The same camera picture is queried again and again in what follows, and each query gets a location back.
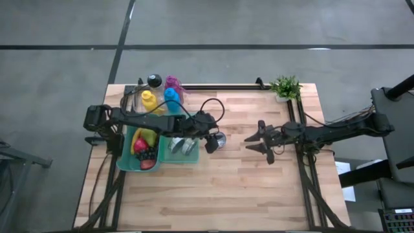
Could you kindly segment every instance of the purple bottle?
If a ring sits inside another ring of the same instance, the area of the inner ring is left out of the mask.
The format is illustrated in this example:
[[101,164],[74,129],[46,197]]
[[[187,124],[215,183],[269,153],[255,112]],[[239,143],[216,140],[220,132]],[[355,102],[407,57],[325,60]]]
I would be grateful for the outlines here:
[[176,93],[179,94],[180,102],[184,103],[183,92],[185,91],[184,88],[181,87],[181,82],[175,76],[169,75],[166,78],[165,89],[173,88]]

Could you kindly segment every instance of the concrete floor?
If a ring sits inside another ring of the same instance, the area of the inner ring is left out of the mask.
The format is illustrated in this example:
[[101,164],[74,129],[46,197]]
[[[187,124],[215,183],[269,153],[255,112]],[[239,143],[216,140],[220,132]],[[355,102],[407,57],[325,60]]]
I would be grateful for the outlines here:
[[[1,1],[0,45],[116,45],[128,2]],[[137,0],[125,43],[410,44],[413,22],[404,0]],[[91,150],[82,123],[87,106],[103,100],[114,54],[0,50],[0,137],[54,159],[49,170],[30,172],[14,232],[71,228]],[[184,83],[295,74],[316,83],[329,120],[367,106],[370,89],[411,75],[412,57],[414,50],[124,51],[115,83],[154,72]],[[334,149],[347,159],[386,156],[369,137]],[[368,228],[363,215],[351,213],[353,224]]]

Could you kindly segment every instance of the butcher block tabletop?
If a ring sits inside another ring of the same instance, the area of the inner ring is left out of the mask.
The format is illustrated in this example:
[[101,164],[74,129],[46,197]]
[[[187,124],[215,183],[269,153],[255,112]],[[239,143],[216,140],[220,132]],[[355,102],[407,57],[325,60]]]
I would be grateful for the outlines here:
[[[304,111],[323,122],[316,85],[302,85]],[[124,87],[108,85],[104,104],[119,107]],[[184,107],[198,111],[208,98],[218,98],[225,106],[226,113],[218,125],[226,134],[226,146],[208,154],[202,140],[197,164],[162,163],[157,172],[127,172],[118,230],[308,230],[294,146],[285,146],[285,152],[275,155],[272,165],[267,164],[264,155],[245,148],[254,144],[244,139],[257,131],[258,120],[273,126],[289,121],[287,104],[277,103],[271,91],[211,90],[184,93]],[[208,102],[203,110],[216,119],[221,115],[217,102]],[[309,118],[307,122],[318,126]],[[106,156],[105,149],[105,144],[92,149],[75,227],[88,219],[89,199]],[[93,209],[104,196],[110,157],[98,180]],[[334,157],[323,150],[317,158],[322,196],[334,213],[349,224]],[[114,198],[108,211],[109,223],[113,205]],[[312,207],[318,222],[313,198]]]

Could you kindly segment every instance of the metal cup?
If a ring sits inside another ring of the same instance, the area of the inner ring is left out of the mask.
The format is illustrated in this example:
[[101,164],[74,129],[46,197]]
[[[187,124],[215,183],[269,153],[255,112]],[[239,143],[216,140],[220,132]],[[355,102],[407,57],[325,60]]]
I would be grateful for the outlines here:
[[182,145],[184,144],[184,141],[185,140],[183,138],[172,138],[171,142],[169,142],[168,144],[168,149],[171,151],[171,153],[176,153],[181,149]]
[[195,146],[196,146],[195,140],[186,139],[184,142],[184,145],[182,145],[181,152],[185,155],[190,155],[190,153],[193,151]]
[[215,138],[217,139],[217,142],[219,143],[219,148],[223,148],[226,145],[226,135],[222,132],[218,132],[215,134]]

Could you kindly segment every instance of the teal plastic basket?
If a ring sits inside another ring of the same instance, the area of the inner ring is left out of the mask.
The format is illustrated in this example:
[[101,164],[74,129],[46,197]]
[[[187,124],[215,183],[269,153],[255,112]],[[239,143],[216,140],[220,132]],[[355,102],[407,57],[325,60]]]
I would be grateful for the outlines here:
[[141,161],[139,161],[135,155],[131,154],[131,143],[132,138],[137,127],[127,126],[127,134],[125,135],[124,147],[122,148],[122,156],[119,161],[116,162],[116,166],[119,170],[126,172],[156,172],[161,165],[160,162],[160,145],[161,141],[158,143],[158,156],[157,162],[154,167],[148,170],[141,170]]

